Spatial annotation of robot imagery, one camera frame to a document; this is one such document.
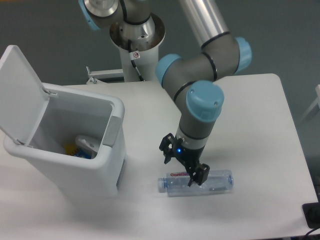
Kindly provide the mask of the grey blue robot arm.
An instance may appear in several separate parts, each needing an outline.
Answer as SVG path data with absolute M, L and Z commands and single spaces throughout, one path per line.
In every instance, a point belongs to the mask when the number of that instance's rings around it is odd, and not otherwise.
M 201 48 L 199 55 L 188 60 L 177 54 L 159 58 L 165 27 L 147 0 L 81 0 L 79 6 L 91 29 L 109 29 L 124 80 L 158 80 L 177 106 L 181 117 L 176 134 L 166 135 L 159 149 L 166 163 L 175 158 L 184 166 L 190 184 L 202 185 L 210 168 L 200 163 L 200 156 L 224 102 L 215 81 L 250 65 L 249 43 L 230 34 L 213 0 L 180 1 Z

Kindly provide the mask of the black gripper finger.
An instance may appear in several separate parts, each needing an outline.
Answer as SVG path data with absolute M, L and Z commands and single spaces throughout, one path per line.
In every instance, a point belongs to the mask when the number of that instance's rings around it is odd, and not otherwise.
M 190 167 L 187 173 L 189 174 L 190 180 L 188 186 L 196 183 L 201 186 L 208 178 L 210 166 L 204 163 L 197 163 L 195 167 Z
M 171 161 L 173 157 L 175 157 L 173 145 L 175 144 L 175 137 L 172 133 L 168 133 L 161 140 L 159 145 L 159 150 L 163 152 L 164 155 L 164 164 L 167 164 Z

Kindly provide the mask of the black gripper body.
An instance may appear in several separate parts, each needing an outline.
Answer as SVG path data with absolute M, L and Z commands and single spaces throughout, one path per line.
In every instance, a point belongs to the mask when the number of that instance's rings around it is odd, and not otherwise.
M 174 140 L 174 157 L 184 166 L 186 172 L 189 175 L 203 175 L 206 167 L 200 163 L 200 156 L 205 147 L 190 149 L 182 145 L 182 138 L 175 138 Z

